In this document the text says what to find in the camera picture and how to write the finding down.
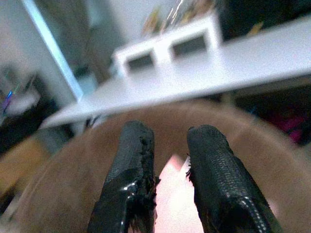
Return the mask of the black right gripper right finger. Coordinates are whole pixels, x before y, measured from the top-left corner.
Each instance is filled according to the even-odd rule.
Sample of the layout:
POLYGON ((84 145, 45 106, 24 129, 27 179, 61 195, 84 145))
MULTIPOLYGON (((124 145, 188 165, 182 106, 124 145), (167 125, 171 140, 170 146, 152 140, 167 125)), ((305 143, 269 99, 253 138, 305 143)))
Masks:
POLYGON ((258 185, 217 128, 191 127, 187 143, 187 176, 204 233, 283 233, 258 185))

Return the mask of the white framed glass door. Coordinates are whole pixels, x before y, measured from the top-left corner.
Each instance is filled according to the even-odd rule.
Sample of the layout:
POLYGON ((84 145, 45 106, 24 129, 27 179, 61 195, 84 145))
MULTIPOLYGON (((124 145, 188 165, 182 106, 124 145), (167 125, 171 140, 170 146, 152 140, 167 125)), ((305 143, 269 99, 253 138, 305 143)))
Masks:
POLYGON ((52 59, 58 67, 62 79, 66 82, 66 86, 69 88, 70 93, 73 95, 75 101, 79 101, 83 96, 83 91, 74 77, 42 14, 40 13, 40 10, 36 6, 34 0, 21 0, 21 2, 46 48, 48 49, 52 59))

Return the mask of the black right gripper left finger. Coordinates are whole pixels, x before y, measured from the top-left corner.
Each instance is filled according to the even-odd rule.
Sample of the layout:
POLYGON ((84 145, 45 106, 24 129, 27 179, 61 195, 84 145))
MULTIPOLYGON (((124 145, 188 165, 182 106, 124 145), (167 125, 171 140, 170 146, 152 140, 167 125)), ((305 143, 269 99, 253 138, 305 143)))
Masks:
POLYGON ((155 232, 160 179, 154 173, 154 144, 154 132, 142 122, 124 124, 87 233, 155 232))

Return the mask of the pink square pillow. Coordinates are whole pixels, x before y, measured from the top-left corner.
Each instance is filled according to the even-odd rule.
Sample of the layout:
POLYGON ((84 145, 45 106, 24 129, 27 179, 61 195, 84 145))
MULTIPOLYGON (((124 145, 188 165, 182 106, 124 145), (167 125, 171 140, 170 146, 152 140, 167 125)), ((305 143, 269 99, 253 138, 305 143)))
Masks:
POLYGON ((156 189, 155 233, 203 233, 188 168, 189 160, 176 154, 164 166, 156 189))

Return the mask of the brown velvet round sofa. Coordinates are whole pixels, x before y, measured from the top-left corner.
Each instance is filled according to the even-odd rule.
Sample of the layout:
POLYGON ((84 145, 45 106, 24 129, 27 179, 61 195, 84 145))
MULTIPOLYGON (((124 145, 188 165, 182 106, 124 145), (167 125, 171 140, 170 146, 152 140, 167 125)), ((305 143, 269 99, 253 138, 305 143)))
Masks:
POLYGON ((141 120, 155 132, 155 172, 171 155, 186 157, 186 131, 210 124, 272 204, 285 233, 311 233, 311 160, 271 124, 207 100, 132 110, 110 117, 67 143, 38 170, 21 196, 18 233, 85 233, 91 205, 117 151, 121 125, 141 120))

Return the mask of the black metal rack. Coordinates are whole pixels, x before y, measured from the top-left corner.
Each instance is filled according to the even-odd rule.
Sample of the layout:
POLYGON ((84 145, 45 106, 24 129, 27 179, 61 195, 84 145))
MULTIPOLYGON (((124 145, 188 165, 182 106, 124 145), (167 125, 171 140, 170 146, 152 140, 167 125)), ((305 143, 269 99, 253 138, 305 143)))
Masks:
POLYGON ((47 88, 39 75, 33 75, 31 87, 41 95, 36 106, 26 110, 21 115, 9 116, 0 125, 0 154, 7 152, 16 144, 34 134, 43 120, 59 110, 56 101, 49 98, 47 88))

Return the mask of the white rectangular table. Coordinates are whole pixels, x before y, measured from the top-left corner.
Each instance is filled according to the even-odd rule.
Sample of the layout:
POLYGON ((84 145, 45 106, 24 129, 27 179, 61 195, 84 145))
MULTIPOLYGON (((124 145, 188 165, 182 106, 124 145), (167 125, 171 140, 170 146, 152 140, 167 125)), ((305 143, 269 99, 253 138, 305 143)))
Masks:
POLYGON ((116 78, 46 118, 41 128, 311 74, 311 15, 178 59, 158 76, 116 78))

